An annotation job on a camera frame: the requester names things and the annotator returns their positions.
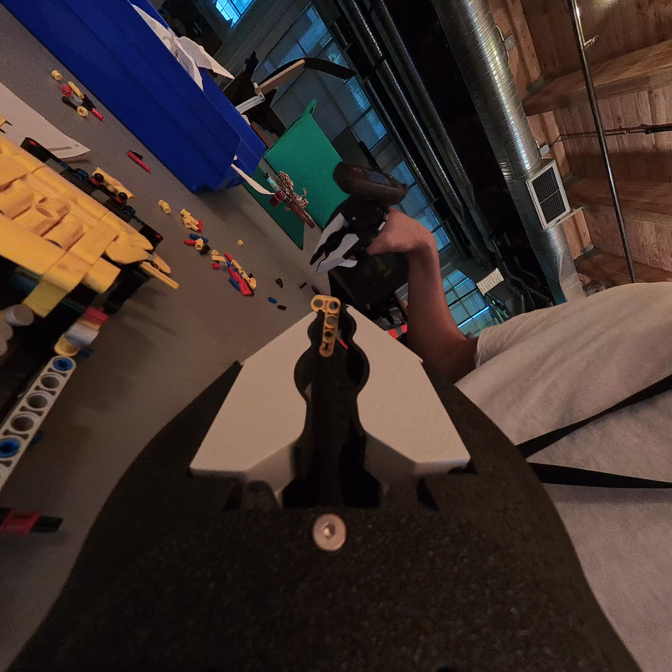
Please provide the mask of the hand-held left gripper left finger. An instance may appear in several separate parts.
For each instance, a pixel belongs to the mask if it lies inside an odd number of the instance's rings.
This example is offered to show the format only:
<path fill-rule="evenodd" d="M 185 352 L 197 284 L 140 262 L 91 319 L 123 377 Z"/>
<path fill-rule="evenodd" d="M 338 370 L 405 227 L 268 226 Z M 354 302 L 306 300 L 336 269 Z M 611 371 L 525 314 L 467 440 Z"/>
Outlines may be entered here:
<path fill-rule="evenodd" d="M 304 316 L 243 362 L 189 465 L 192 474 L 259 481 L 272 491 L 293 480 L 293 449 L 307 415 L 294 372 L 310 350 L 314 322 L 315 314 Z"/>

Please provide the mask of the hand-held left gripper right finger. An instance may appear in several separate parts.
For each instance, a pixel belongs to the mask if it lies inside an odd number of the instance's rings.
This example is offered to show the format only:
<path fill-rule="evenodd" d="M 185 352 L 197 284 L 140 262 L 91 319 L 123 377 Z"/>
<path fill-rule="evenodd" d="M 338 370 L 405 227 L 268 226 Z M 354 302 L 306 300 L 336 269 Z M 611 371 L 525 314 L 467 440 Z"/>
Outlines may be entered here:
<path fill-rule="evenodd" d="M 466 468 L 470 455 L 423 362 L 354 307 L 351 342 L 365 357 L 356 396 L 364 467 L 384 487 Z"/>

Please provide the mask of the yellow angled brick beam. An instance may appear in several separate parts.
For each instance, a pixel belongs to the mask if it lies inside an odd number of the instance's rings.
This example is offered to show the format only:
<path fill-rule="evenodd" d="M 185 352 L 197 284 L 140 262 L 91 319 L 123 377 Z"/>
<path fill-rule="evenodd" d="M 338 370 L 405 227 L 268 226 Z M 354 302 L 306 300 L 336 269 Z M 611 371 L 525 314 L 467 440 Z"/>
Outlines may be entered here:
<path fill-rule="evenodd" d="M 339 330 L 341 302 L 336 297 L 318 294 L 310 305 L 316 313 L 323 313 L 323 332 L 318 352 L 324 358 L 331 357 Z"/>

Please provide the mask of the partly built toy brick car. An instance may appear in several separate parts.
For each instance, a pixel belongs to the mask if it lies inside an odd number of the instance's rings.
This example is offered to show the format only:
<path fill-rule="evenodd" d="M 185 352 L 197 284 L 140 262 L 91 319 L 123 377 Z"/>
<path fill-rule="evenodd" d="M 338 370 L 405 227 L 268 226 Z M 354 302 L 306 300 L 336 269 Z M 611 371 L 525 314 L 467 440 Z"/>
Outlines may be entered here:
<path fill-rule="evenodd" d="M 102 169 L 73 169 L 1 119 L 1 488 L 109 317 L 149 280 L 179 283 L 163 237 Z"/>

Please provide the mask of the person's right forearm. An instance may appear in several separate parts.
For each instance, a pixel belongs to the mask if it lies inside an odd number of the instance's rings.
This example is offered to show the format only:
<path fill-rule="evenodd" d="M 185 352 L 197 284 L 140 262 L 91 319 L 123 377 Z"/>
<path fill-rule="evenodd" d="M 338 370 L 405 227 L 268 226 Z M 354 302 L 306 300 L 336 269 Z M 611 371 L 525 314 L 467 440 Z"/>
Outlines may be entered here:
<path fill-rule="evenodd" d="M 407 257 L 408 346 L 456 383 L 475 369 L 478 338 L 468 339 L 450 312 L 432 236 L 420 234 Z"/>

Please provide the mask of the grey desk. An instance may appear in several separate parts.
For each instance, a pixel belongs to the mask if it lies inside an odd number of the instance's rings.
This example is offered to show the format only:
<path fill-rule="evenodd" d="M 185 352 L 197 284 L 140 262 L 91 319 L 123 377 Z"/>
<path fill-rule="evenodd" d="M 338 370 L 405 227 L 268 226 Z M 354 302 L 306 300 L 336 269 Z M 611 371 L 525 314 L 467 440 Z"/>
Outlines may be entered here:
<path fill-rule="evenodd" d="M 308 264 L 317 231 L 307 230 L 301 251 L 244 187 L 191 193 L 106 108 L 104 122 L 65 108 L 54 69 L 70 74 L 1 7 L 1 81 L 89 147 L 82 166 L 103 167 L 134 192 L 139 217 L 164 236 L 158 253 L 180 287 L 150 280 L 109 320 L 44 422 L 44 437 L 1 491 L 2 506 L 63 518 L 57 533 L 1 539 L 2 671 L 48 614 L 106 499 L 147 443 L 233 361 L 306 315 L 311 286 L 329 290 Z M 184 243 L 191 231 L 182 209 L 202 220 L 211 248 L 253 275 L 253 296 Z"/>

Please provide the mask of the person's right hand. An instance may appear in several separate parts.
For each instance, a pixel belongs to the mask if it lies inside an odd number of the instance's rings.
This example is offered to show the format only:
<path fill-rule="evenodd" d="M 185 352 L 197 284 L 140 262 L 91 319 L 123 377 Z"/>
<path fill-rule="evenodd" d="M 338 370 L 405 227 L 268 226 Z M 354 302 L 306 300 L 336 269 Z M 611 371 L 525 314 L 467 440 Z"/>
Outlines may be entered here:
<path fill-rule="evenodd" d="M 383 253 L 404 253 L 418 257 L 438 256 L 431 232 L 396 208 L 389 210 L 382 229 L 366 251 L 370 256 Z"/>

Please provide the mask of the model ship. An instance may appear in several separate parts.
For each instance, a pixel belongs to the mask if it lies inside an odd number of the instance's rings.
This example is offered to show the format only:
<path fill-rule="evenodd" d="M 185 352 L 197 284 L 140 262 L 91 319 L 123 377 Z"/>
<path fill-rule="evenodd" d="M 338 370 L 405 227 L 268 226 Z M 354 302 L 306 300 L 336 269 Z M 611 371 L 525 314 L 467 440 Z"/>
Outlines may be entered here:
<path fill-rule="evenodd" d="M 272 207 L 285 207 L 288 212 L 293 212 L 310 229 L 316 228 L 314 218 L 308 213 L 307 190 L 303 189 L 303 194 L 298 194 L 294 189 L 294 182 L 291 177 L 280 171 L 275 177 L 269 173 L 264 173 L 264 178 L 272 187 L 272 196 L 269 204 Z"/>

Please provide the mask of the green plastic bin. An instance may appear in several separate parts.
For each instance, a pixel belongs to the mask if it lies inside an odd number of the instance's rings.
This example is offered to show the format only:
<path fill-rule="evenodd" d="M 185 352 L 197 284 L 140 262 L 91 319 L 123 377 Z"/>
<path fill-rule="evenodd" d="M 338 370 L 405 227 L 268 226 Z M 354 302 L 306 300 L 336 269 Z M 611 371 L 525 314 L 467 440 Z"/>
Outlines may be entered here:
<path fill-rule="evenodd" d="M 295 192 L 308 200 L 307 212 L 324 229 L 348 197 L 333 178 L 341 157 L 314 119 L 316 100 L 267 149 L 264 159 L 274 172 L 293 181 Z"/>

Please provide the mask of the scattered coloured brick pins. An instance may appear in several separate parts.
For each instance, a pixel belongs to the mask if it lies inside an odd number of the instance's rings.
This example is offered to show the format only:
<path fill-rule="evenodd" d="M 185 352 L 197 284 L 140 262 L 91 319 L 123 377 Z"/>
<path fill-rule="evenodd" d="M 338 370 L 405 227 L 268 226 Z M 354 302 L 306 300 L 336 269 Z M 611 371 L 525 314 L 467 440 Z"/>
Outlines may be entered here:
<path fill-rule="evenodd" d="M 80 117 L 86 118 L 89 114 L 104 122 L 104 115 L 96 108 L 93 101 L 85 95 L 74 82 L 65 81 L 62 74 L 58 71 L 51 71 L 50 76 L 60 84 L 62 93 L 62 102 L 71 109 L 75 110 Z M 128 201 L 134 195 L 124 187 L 117 179 L 113 178 L 108 172 L 97 167 L 92 172 L 87 173 L 83 169 L 66 168 L 62 174 L 63 177 L 70 180 L 75 186 L 81 188 L 88 195 L 93 196 L 98 192 L 106 195 L 106 200 L 102 201 L 108 210 L 113 212 L 124 223 L 136 223 L 139 225 L 139 231 L 142 236 L 148 240 L 151 250 L 155 250 L 163 237 L 154 229 L 144 224 L 138 217 L 136 210 L 128 204 Z M 185 240 L 187 246 L 198 250 L 201 256 L 210 254 L 212 257 L 212 268 L 219 270 L 224 268 L 229 274 L 230 284 L 243 296 L 253 296 L 257 286 L 257 281 L 253 275 L 248 274 L 231 257 L 225 253 L 221 255 L 217 250 L 212 249 L 208 239 L 203 235 L 203 222 L 194 218 L 190 212 L 185 209 L 180 211 L 180 217 L 183 225 L 191 231 L 189 238 Z"/>

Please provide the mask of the person's white shirt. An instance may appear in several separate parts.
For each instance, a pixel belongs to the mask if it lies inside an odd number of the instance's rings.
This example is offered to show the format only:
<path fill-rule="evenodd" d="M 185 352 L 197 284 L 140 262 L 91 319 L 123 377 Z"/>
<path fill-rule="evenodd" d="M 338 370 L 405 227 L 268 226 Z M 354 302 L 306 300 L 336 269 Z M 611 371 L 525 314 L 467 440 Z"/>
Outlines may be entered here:
<path fill-rule="evenodd" d="M 484 330 L 458 388 L 514 444 L 587 419 L 671 374 L 671 283 L 633 283 Z M 671 482 L 671 391 L 532 456 Z M 671 670 L 671 490 L 549 484 L 583 572 L 643 671 Z"/>

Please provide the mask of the white vent grille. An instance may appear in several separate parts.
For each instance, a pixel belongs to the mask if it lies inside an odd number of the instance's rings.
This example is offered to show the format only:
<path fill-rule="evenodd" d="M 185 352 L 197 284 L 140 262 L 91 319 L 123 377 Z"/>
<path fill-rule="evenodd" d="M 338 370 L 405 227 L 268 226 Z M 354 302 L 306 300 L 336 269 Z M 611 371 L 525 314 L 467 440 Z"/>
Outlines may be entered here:
<path fill-rule="evenodd" d="M 584 210 L 584 206 L 570 206 L 555 159 L 542 161 L 542 165 L 527 176 L 525 185 L 544 231 Z"/>

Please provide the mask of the blue storage bin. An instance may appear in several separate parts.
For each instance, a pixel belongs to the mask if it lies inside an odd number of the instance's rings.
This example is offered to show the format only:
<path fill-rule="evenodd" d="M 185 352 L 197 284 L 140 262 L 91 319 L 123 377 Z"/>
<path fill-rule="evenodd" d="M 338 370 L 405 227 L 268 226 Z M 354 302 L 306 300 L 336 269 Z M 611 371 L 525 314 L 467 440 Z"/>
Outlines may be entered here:
<path fill-rule="evenodd" d="M 147 24 L 147 1 L 2 5 L 192 192 L 253 177 L 265 145 L 204 70 L 202 84 Z"/>

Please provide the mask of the open instruction booklet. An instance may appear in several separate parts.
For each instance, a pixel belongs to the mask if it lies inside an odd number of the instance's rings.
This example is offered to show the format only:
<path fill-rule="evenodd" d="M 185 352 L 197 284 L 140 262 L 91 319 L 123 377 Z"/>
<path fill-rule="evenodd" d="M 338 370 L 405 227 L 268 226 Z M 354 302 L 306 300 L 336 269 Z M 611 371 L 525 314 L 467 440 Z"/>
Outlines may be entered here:
<path fill-rule="evenodd" d="M 85 156 L 90 149 L 68 137 L 1 84 L 1 139 L 21 145 L 31 138 L 61 160 Z"/>

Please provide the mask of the silver ventilation duct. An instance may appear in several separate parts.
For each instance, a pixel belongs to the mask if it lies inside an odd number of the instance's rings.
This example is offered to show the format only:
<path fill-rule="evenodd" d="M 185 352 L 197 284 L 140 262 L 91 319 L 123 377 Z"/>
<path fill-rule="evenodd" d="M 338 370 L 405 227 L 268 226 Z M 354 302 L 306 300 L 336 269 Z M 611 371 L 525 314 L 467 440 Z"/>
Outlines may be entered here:
<path fill-rule="evenodd" d="M 487 1 L 432 4 L 553 298 L 558 303 L 583 298 L 563 225 L 542 230 L 525 185 L 544 160 Z"/>

